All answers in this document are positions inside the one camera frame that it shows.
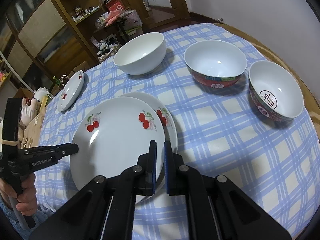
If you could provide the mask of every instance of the stuffed toy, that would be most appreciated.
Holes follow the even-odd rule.
[[[37,107],[38,100],[36,98],[31,99],[30,106],[26,105],[26,99],[22,98],[21,123],[23,126],[28,126],[28,124],[38,115]]]
[[[50,95],[50,92],[45,87],[44,88],[39,87],[39,89],[35,91],[35,95],[33,96],[33,98],[36,98],[38,100],[38,107],[37,107],[38,111],[41,106],[42,100],[47,95]]]

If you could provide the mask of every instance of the human hand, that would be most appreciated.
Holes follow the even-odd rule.
[[[9,197],[17,198],[19,203],[16,205],[18,211],[24,216],[33,215],[38,206],[36,199],[36,187],[35,187],[36,176],[34,173],[30,174],[21,184],[23,193],[17,198],[15,190],[3,179],[0,179],[0,193],[5,204],[11,208]]]

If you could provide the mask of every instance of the tablecloth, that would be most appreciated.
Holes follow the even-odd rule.
[[[254,106],[248,68],[264,57],[246,40],[212,24],[191,25],[164,33],[167,54],[144,76],[129,76],[113,58],[85,73],[84,88],[65,113],[58,97],[49,104],[39,145],[71,142],[82,119],[98,104],[131,91],[147,92],[171,112],[178,130],[178,153],[202,174],[225,174],[284,226],[292,236],[319,206],[320,145],[308,112],[292,122],[273,122]],[[192,43],[219,39],[239,47],[247,70],[232,87],[212,89],[189,74],[183,53]],[[76,193],[69,158],[36,173],[38,202],[58,209]],[[136,206],[133,239],[188,239],[185,198],[165,188]]]

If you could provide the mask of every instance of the wooden floor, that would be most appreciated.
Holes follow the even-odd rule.
[[[192,24],[199,24],[199,23],[220,23],[216,20],[213,20],[211,18],[196,14],[196,13],[190,13],[190,17],[186,19],[177,20],[168,24],[161,25],[159,27],[149,29],[149,30],[143,30],[144,33],[148,32],[160,32],[164,33],[170,30],[174,30],[180,27],[192,25]]]
[[[170,19],[170,18],[174,18],[174,14],[172,14],[172,13],[165,12],[165,11],[159,10],[157,8],[152,8],[151,6],[150,6],[150,8],[151,8],[151,10],[148,11],[148,14],[152,19],[152,23],[158,23],[158,22]]]

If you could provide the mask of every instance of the ceramic bowl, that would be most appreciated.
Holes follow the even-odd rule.
[[[142,75],[151,72],[163,61],[166,50],[162,33],[146,33],[121,47],[113,63],[127,74]]]
[[[247,67],[247,59],[237,46],[219,40],[190,45],[184,61],[195,80],[213,88],[232,86]]]
[[[303,111],[298,83],[276,63],[261,60],[251,65],[249,91],[259,111],[274,121],[294,119]]]

